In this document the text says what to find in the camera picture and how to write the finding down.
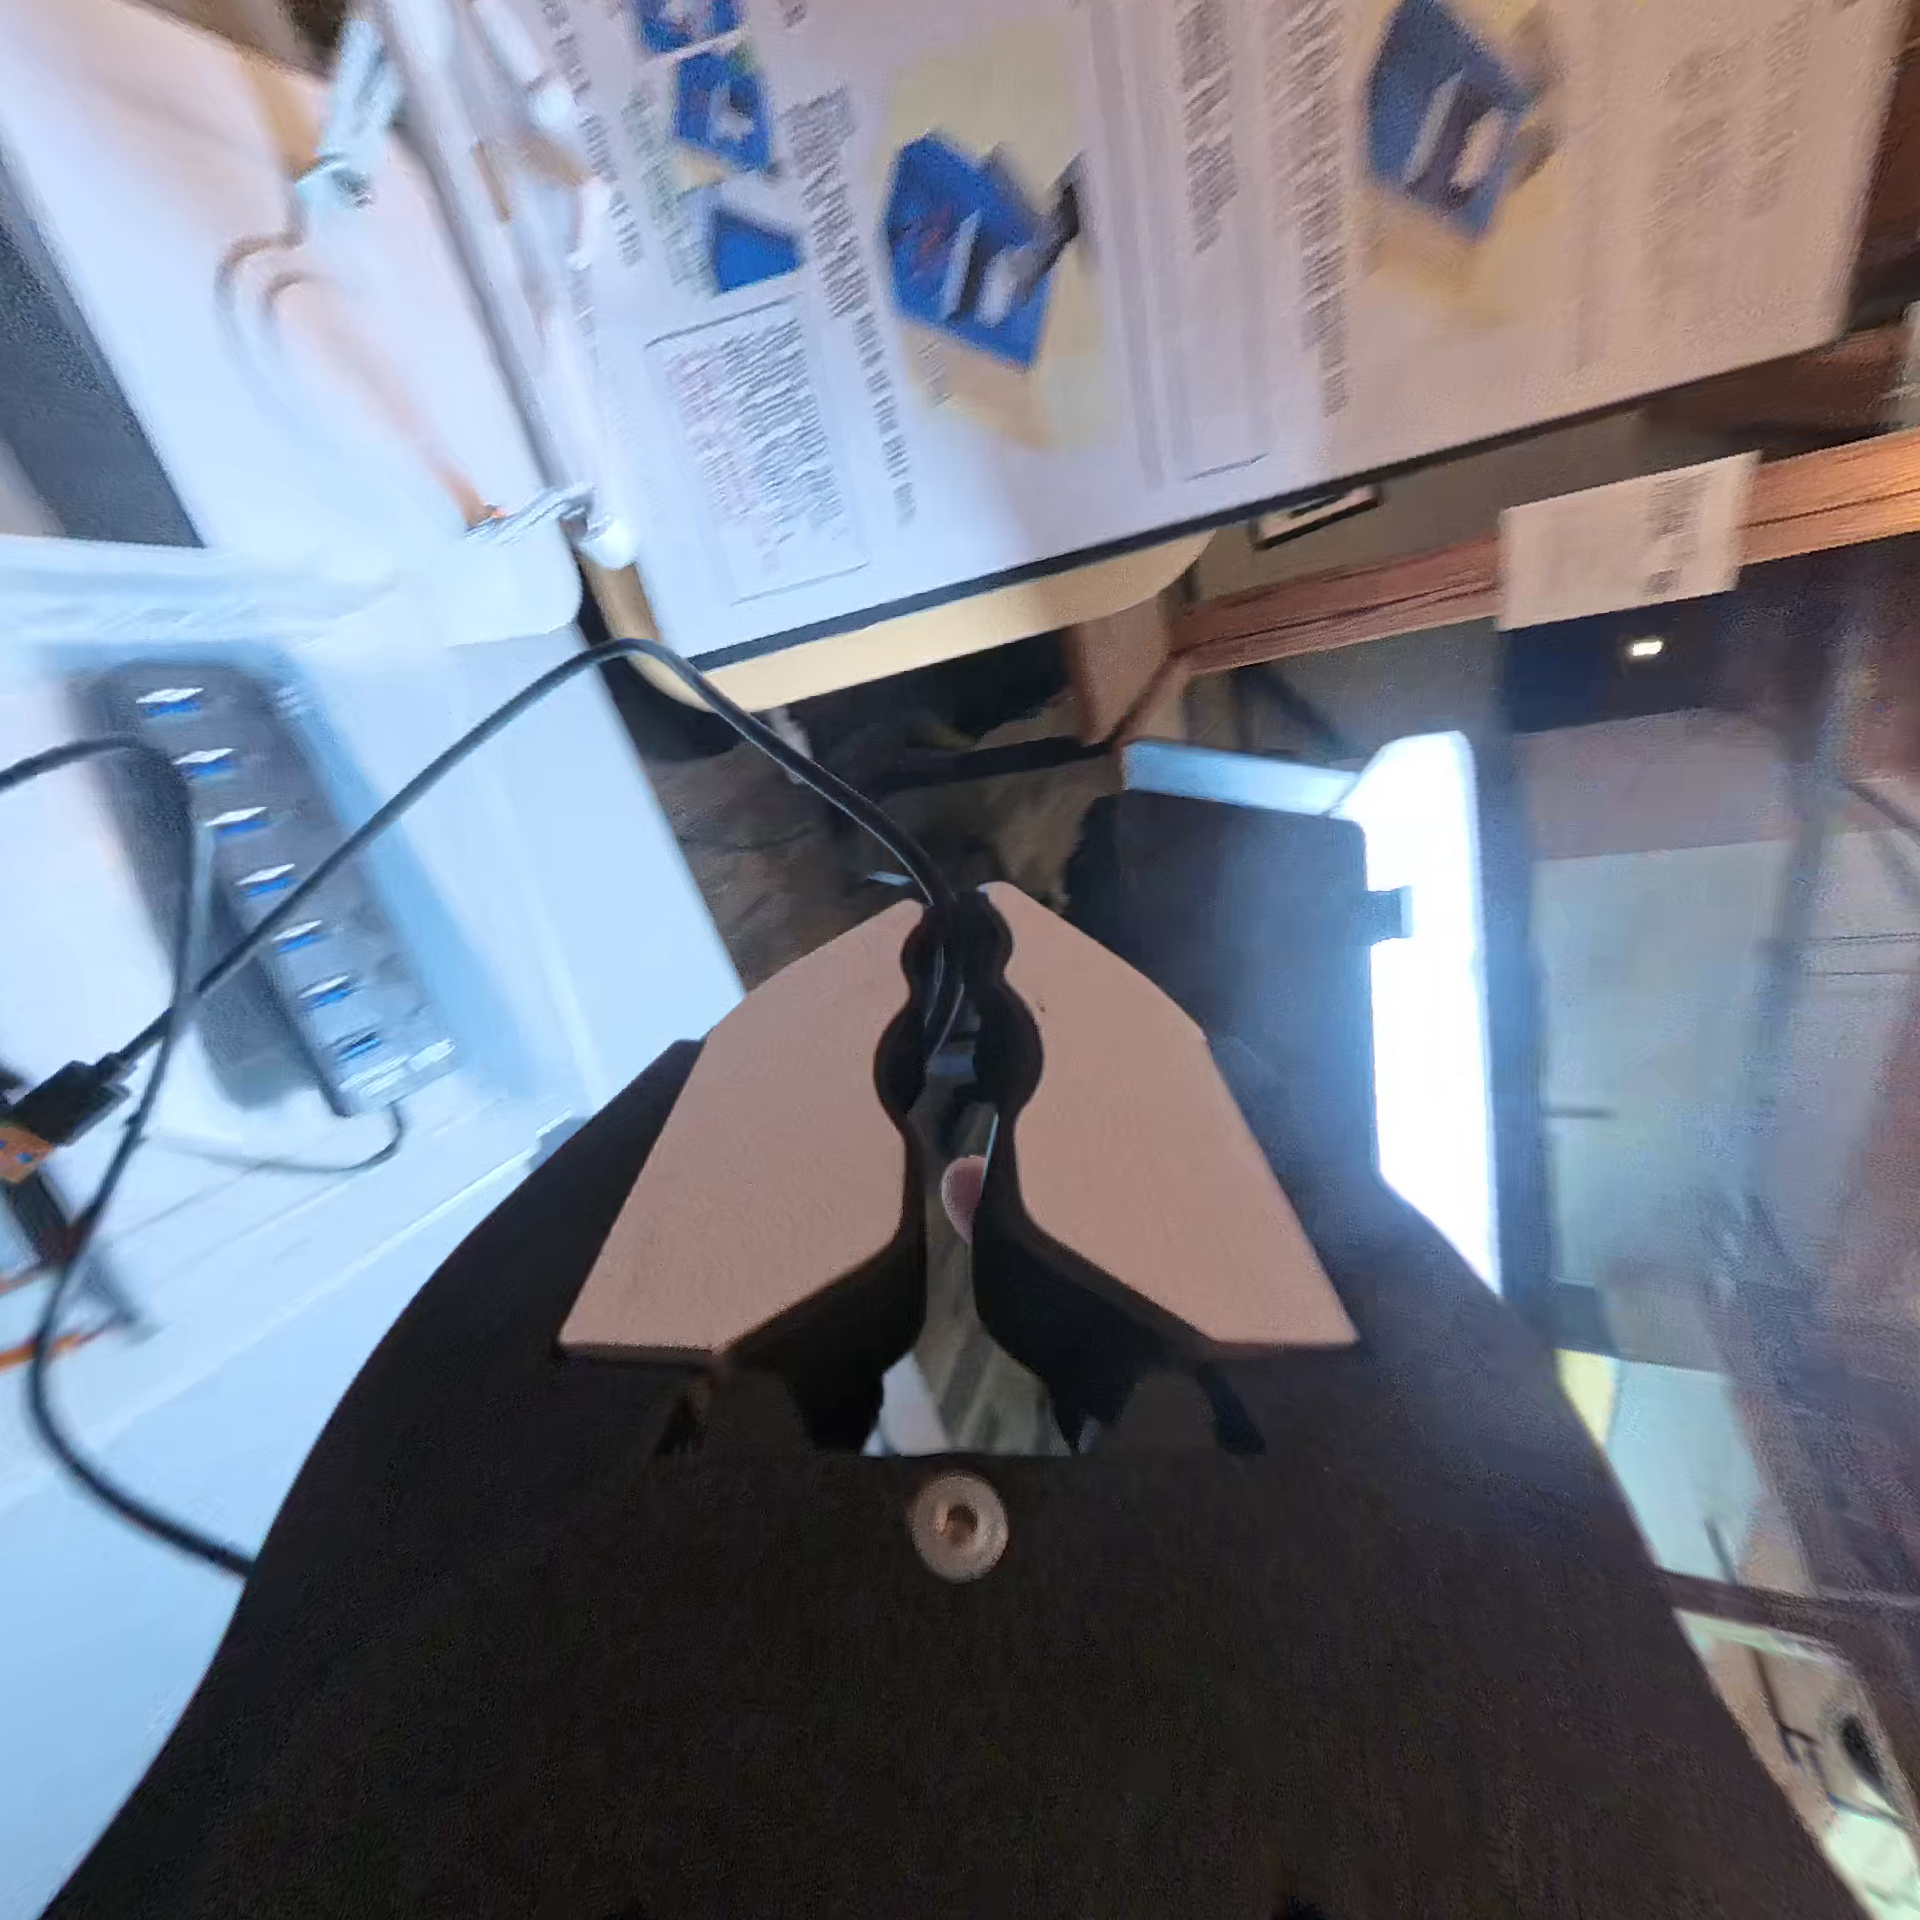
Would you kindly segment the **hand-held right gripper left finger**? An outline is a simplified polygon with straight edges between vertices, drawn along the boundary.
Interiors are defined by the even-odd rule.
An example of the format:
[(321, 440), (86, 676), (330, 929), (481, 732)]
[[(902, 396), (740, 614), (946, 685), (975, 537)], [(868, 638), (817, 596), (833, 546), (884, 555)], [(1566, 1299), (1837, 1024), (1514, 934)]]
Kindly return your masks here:
[(904, 1118), (920, 1070), (908, 901), (710, 1032), (558, 1332), (567, 1356), (884, 1373), (925, 1310)]

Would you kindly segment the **black usb cable orange plug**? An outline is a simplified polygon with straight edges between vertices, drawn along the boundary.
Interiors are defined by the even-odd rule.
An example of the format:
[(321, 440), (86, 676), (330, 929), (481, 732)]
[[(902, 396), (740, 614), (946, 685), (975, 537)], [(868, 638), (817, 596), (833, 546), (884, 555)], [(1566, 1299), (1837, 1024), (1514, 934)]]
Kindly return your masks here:
[(187, 976), (171, 987), (167, 1009), (133, 1040), (93, 1061), (75, 1063), (55, 1076), (36, 1083), (17, 1102), (3, 1103), (3, 1124), (19, 1135), (17, 1147), (3, 1149), (3, 1177), (36, 1169), (47, 1155), (58, 1153), (72, 1140), (83, 1137), (112, 1106), (125, 1098), (127, 1081), (149, 1054), (166, 1054), (187, 1031), (202, 1002), (247, 967), (267, 959), (278, 935), (291, 929), (296, 914), (317, 899), (326, 885), (367, 854), (377, 841), (396, 829), (404, 817), (421, 804), (443, 781), (457, 771), (473, 753), (506, 734), (514, 722), (591, 668), (611, 666), (616, 659), (640, 659), (657, 666), (671, 682), (692, 693), (744, 742), (752, 745), (775, 767), (798, 781), (806, 790), (831, 804), (853, 829), (865, 830), (898, 864), (904, 883), (925, 901), (925, 918), (932, 941), (929, 984), (925, 990), (925, 1051), (934, 1054), (951, 1032), (963, 998), (963, 965), (954, 950), (957, 894), (936, 869), (925, 850), (898, 827), (876, 801), (859, 794), (849, 781), (820, 767), (813, 756), (790, 745), (768, 722), (734, 704), (721, 689), (674, 655), (657, 641), (606, 641), (588, 648), (576, 659), (539, 675), (523, 690), (517, 690), (498, 708), (468, 729), (456, 742), (431, 759), (387, 801), (367, 815), (329, 851), (305, 877), (302, 877), (274, 905), (247, 925), (221, 959), (204, 975)]

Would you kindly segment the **white paper sign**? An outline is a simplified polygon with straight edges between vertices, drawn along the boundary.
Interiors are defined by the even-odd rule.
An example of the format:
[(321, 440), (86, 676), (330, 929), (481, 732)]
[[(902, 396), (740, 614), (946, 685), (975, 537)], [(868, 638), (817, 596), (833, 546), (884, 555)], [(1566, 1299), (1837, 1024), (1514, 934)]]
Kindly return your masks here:
[(1728, 592), (1759, 455), (1566, 492), (1500, 514), (1500, 632)]

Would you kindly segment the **clear plastic bin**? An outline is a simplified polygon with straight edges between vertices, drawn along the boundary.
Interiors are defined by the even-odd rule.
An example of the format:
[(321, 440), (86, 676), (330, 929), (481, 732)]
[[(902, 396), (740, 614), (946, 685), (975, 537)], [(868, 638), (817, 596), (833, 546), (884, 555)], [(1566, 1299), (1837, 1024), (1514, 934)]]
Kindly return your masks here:
[[(411, 590), (342, 596), (228, 557), (3, 539), (3, 766), (101, 734), (86, 668), (211, 655), (298, 689), (347, 830), (567, 633), (444, 645)], [(93, 756), (3, 799), (3, 1063), (93, 1063), (171, 997), (171, 766)], [(336, 1391), (342, 1313), (384, 1317), (541, 1152), (663, 1044), (736, 998), (732, 962), (594, 669), (473, 753), (362, 854), (457, 1044), (377, 1118), (317, 1091), (243, 1108), (200, 1035), (166, 1057), (149, 1129), (47, 1340), (66, 1444), (182, 1526), (247, 1529)]]

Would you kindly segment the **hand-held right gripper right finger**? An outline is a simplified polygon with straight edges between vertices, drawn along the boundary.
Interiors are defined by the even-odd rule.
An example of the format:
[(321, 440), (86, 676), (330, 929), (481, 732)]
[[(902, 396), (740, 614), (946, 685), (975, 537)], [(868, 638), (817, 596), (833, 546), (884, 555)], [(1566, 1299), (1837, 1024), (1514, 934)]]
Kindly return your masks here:
[(1024, 1365), (1340, 1354), (1357, 1330), (1197, 1024), (1019, 888), (966, 899), (996, 1137), (979, 1317)]

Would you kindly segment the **dark multi-port usb hub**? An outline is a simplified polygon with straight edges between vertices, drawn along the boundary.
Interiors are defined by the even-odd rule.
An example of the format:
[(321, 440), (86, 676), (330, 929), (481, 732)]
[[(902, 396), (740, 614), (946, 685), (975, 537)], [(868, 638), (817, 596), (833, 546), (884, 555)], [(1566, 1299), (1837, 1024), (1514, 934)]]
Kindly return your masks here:
[(211, 850), (200, 969), (258, 921), (269, 935), (200, 1003), (216, 1078), (243, 1106), (317, 1091), (333, 1118), (377, 1118), (457, 1064), (457, 1044), (367, 859), (292, 912), (281, 903), (345, 841), (321, 725), (263, 666), (133, 656), (86, 668), (79, 712), (162, 756)]

